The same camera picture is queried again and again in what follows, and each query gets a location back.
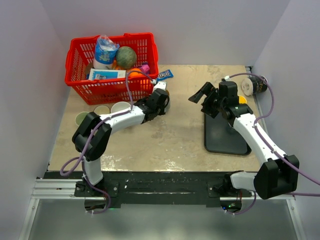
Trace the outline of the yellow mug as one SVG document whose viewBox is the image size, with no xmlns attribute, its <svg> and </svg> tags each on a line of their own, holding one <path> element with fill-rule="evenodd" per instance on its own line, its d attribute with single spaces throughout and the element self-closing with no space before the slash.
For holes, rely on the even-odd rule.
<svg viewBox="0 0 320 240">
<path fill-rule="evenodd" d="M 240 104 L 247 104 L 247 99 L 242 95 L 238 96 L 238 100 Z"/>
</svg>

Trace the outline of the dark red mug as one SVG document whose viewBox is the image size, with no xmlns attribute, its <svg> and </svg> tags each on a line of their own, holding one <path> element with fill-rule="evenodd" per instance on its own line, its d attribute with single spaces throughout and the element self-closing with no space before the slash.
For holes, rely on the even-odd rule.
<svg viewBox="0 0 320 240">
<path fill-rule="evenodd" d="M 111 107 L 110 112 L 113 114 L 113 113 L 120 112 L 120 111 L 130 109 L 130 108 L 131 108 L 131 104 L 129 102 L 120 101 L 120 102 L 115 103 Z"/>
</svg>

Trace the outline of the cream white mug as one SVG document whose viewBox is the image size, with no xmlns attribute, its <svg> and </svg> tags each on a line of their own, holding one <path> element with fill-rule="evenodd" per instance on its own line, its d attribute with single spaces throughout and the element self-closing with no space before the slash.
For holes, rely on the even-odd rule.
<svg viewBox="0 0 320 240">
<path fill-rule="evenodd" d="M 110 114 L 111 110 L 108 106 L 106 105 L 99 105 L 97 106 L 94 111 L 94 113 L 96 113 L 97 115 L 101 116 L 101 115 L 108 115 Z"/>
</svg>

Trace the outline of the green mug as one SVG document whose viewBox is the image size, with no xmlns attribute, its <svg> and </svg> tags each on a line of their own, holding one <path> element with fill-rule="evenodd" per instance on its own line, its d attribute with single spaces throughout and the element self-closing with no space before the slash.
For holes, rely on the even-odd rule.
<svg viewBox="0 0 320 240">
<path fill-rule="evenodd" d="M 88 114 L 89 112 L 87 111 L 83 111 L 83 112 L 80 112 L 76 117 L 75 117 L 75 124 L 77 126 L 79 126 L 83 120 L 85 119 L 86 115 Z"/>
</svg>

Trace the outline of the blue mug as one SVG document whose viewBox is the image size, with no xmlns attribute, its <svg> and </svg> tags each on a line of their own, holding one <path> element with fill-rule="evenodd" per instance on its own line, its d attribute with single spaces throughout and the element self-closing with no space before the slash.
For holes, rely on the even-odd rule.
<svg viewBox="0 0 320 240">
<path fill-rule="evenodd" d="M 167 99 L 165 101 L 165 108 L 164 108 L 165 113 L 168 112 L 171 107 L 170 92 L 166 90 L 166 93 L 167 93 Z"/>
</svg>

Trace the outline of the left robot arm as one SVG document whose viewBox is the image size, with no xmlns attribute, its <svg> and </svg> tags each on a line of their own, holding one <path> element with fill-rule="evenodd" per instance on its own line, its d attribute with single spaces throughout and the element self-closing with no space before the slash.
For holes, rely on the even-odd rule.
<svg viewBox="0 0 320 240">
<path fill-rule="evenodd" d="M 169 104 L 168 93 L 157 88 L 147 97 L 138 100 L 133 106 L 99 116 L 88 113 L 72 137 L 75 149 L 83 156 L 84 177 L 87 179 L 86 191 L 92 196 L 99 196 L 104 190 L 101 182 L 101 156 L 107 149 L 110 136 L 122 129 L 152 121 L 165 114 Z"/>
</svg>

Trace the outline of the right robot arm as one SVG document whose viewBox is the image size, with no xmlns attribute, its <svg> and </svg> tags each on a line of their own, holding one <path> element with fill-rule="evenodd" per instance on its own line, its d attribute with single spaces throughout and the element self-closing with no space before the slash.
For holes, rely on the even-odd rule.
<svg viewBox="0 0 320 240">
<path fill-rule="evenodd" d="M 221 114 L 244 138 L 260 162 L 256 173 L 234 171 L 225 175 L 222 189 L 227 196 L 233 197 L 240 190 L 247 190 L 266 200 L 297 189 L 298 158 L 280 149 L 262 129 L 252 109 L 246 103 L 240 103 L 235 82 L 222 81 L 218 87 L 206 82 L 188 100 L 198 103 L 201 98 L 204 99 L 201 111 L 212 118 Z"/>
</svg>

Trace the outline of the blue candy packet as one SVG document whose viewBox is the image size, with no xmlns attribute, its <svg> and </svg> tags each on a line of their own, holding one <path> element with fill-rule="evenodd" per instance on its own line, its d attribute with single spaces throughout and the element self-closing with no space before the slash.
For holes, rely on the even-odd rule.
<svg viewBox="0 0 320 240">
<path fill-rule="evenodd" d="M 173 78 L 173 77 L 174 77 L 174 75 L 173 75 L 173 73 L 171 72 L 171 70 L 170 70 L 170 69 L 167 69 L 167 70 L 165 70 L 165 71 L 163 71 L 163 72 L 160 72 L 160 73 L 158 74 L 158 77 L 157 77 L 157 79 L 156 79 L 156 82 L 158 83 L 158 82 L 161 82 L 161 81 L 164 81 L 164 80 L 166 80 L 166 79 Z"/>
</svg>

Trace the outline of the pink purple toy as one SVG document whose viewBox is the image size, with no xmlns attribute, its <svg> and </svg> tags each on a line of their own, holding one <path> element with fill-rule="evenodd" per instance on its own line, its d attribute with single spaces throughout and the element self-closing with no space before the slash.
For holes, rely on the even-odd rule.
<svg viewBox="0 0 320 240">
<path fill-rule="evenodd" d="M 149 74 L 150 73 L 150 67 L 149 65 L 146 63 L 146 64 L 142 64 L 141 66 L 138 67 L 139 70 L 145 74 Z"/>
</svg>

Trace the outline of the orange fruit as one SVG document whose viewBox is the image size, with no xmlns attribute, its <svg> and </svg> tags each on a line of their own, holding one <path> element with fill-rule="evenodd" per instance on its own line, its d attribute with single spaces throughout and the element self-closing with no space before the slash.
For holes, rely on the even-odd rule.
<svg viewBox="0 0 320 240">
<path fill-rule="evenodd" d="M 143 76 L 141 70 L 139 68 L 133 68 L 129 71 L 129 77 L 138 77 L 138 76 Z"/>
</svg>

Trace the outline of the black white paper cup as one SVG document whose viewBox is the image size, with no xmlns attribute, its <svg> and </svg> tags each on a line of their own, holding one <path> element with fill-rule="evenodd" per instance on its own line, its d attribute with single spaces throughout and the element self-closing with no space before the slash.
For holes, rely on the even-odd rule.
<svg viewBox="0 0 320 240">
<path fill-rule="evenodd" d="M 241 83 L 241 88 L 246 96 L 253 96 L 265 92 L 268 89 L 266 82 L 268 80 L 264 76 L 249 76 Z"/>
</svg>

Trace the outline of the black tray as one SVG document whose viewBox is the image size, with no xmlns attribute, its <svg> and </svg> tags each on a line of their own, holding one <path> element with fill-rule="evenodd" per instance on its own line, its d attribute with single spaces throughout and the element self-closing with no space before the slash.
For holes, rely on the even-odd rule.
<svg viewBox="0 0 320 240">
<path fill-rule="evenodd" d="M 204 147 L 208 152 L 247 156 L 252 150 L 245 139 L 219 114 L 204 114 Z"/>
</svg>

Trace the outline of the green melon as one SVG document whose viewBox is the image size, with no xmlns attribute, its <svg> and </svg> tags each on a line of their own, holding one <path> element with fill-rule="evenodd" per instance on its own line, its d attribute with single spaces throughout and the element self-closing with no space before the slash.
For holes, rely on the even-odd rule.
<svg viewBox="0 0 320 240">
<path fill-rule="evenodd" d="M 125 70 L 133 68 L 137 62 L 137 54 L 129 46 L 120 47 L 116 52 L 115 58 L 117 65 Z"/>
</svg>

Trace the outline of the red plastic basket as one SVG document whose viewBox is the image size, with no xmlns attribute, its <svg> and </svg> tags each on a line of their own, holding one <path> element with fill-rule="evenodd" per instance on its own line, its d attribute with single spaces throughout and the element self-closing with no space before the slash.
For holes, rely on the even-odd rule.
<svg viewBox="0 0 320 240">
<path fill-rule="evenodd" d="M 71 40 L 65 61 L 67 86 L 72 87 L 88 105 L 102 105 L 130 100 L 124 78 L 88 80 L 86 67 L 93 62 L 98 36 L 79 37 Z M 151 79 L 159 74 L 158 50 L 151 32 L 125 33 L 110 39 L 121 47 L 128 46 L 137 54 L 137 66 L 147 63 Z"/>
</svg>

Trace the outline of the blue white box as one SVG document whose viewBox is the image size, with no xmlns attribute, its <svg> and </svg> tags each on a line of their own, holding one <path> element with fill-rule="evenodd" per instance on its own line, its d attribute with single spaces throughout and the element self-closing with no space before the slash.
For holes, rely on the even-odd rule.
<svg viewBox="0 0 320 240">
<path fill-rule="evenodd" d="M 120 79 L 125 78 L 125 70 L 113 70 L 113 69 L 95 69 L 92 68 L 88 75 L 88 80 L 108 80 L 108 79 Z"/>
</svg>

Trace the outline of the blue white plastic bag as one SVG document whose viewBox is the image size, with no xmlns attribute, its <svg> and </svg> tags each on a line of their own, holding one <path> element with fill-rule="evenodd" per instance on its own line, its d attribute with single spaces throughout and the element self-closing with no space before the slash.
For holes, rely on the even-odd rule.
<svg viewBox="0 0 320 240">
<path fill-rule="evenodd" d="M 98 70 L 111 70 L 119 48 L 118 43 L 114 43 L 106 35 L 100 35 L 96 40 L 93 67 Z"/>
</svg>

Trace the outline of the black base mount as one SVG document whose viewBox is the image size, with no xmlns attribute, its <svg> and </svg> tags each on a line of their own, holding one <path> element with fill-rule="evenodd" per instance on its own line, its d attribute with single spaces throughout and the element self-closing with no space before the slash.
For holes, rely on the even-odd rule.
<svg viewBox="0 0 320 240">
<path fill-rule="evenodd" d="M 220 207 L 251 197 L 247 190 L 225 189 L 226 172 L 104 171 L 95 187 L 111 198 L 111 208 L 130 205 L 204 205 Z"/>
</svg>

